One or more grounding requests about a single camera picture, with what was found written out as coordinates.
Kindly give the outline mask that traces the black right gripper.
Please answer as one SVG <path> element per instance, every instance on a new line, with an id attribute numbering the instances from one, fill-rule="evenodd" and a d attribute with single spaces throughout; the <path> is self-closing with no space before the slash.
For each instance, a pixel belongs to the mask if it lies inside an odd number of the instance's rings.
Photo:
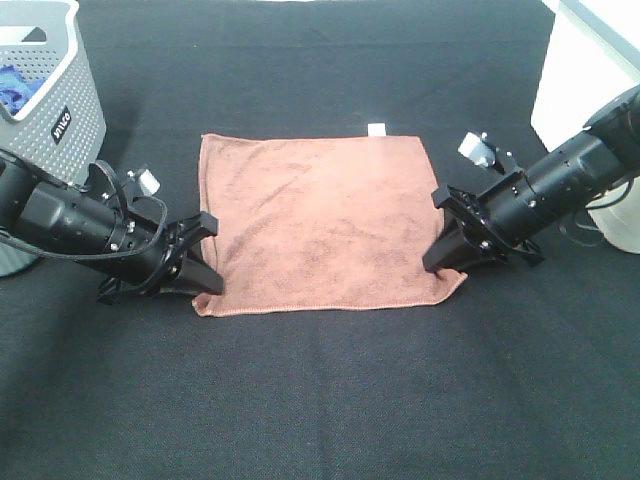
<path id="1" fill-rule="evenodd" d="M 511 152 L 491 153 L 491 159 L 482 158 L 498 174 L 492 186 L 471 193 L 442 185 L 432 193 L 434 206 L 451 209 L 457 220 L 449 221 L 424 253 L 427 272 L 506 263 L 513 257 L 531 266 L 542 262 L 541 249 L 531 240 L 541 226 L 538 198 Z"/>

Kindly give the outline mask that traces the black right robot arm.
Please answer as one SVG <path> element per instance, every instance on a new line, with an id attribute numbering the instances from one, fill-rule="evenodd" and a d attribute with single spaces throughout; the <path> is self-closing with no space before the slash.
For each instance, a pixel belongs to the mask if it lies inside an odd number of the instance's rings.
<path id="1" fill-rule="evenodd" d="M 572 138 L 524 169 L 513 155 L 469 132 L 459 153 L 500 178 L 480 194 L 443 184 L 432 194 L 450 218 L 422 257 L 428 272 L 464 271 L 517 256 L 535 266 L 544 256 L 532 236 L 639 175 L 639 89 L 599 109 Z"/>

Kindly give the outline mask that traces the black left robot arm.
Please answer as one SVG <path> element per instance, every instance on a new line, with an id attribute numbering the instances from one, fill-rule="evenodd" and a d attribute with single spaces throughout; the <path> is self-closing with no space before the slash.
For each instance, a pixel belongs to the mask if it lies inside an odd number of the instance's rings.
<path id="1" fill-rule="evenodd" d="M 145 173 L 120 179 L 96 160 L 78 185 L 3 150 L 1 241 L 105 274 L 98 299 L 106 304 L 136 296 L 222 294 L 223 277 L 198 250 L 202 240 L 217 236 L 217 218 L 199 212 L 169 221 L 166 203 L 144 193 Z"/>

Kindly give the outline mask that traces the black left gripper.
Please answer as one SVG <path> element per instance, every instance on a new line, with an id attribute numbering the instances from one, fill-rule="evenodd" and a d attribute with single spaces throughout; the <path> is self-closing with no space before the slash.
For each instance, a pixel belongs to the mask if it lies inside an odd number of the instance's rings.
<path id="1" fill-rule="evenodd" d="M 216 217 L 201 211 L 169 223 L 166 203 L 156 194 L 144 196 L 127 174 L 119 177 L 102 160 L 95 162 L 95 173 L 105 183 L 99 189 L 99 201 L 115 213 L 105 256 L 95 262 L 107 275 L 98 290 L 100 302 L 113 304 L 130 297 L 169 293 L 223 293 L 223 277 L 203 259 L 191 252 L 184 255 L 183 250 L 216 237 Z"/>

